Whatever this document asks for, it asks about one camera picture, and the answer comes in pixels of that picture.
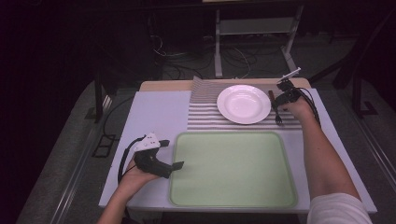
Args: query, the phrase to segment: person's left hand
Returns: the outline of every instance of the person's left hand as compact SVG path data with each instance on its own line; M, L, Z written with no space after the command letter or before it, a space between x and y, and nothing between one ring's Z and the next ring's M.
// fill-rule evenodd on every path
M139 170L134 164L134 158L132 158L116 191L129 201L150 180L156 178L159 177Z

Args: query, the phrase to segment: gray striped mat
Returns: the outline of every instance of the gray striped mat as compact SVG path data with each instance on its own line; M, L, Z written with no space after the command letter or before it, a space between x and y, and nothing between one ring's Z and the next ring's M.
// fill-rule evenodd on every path
M264 120L254 124L237 124L224 118L217 107L219 94L233 83L215 83L195 77L189 107L188 131L274 131L274 130L301 130L300 122L288 112L280 109L279 115L283 125L275 123L275 111ZM250 85L262 90L268 95L273 91L275 97L282 93L274 84Z

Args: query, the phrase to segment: green tray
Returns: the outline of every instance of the green tray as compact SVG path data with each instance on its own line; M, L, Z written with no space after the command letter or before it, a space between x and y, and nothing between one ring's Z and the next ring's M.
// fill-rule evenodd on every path
M175 206L293 207L297 203L283 143L272 132L182 133L171 175Z

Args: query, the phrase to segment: white plate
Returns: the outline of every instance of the white plate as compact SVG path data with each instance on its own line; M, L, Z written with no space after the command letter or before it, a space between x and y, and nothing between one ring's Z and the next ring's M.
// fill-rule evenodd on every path
M240 124L257 123L271 111L271 102L261 90L248 85L235 85L222 91L218 97L220 113Z

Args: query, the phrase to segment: white shirt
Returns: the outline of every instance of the white shirt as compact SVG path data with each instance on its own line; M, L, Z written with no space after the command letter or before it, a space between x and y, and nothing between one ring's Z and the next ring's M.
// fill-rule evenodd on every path
M372 223L363 203L345 193L322 195L311 201L307 224Z

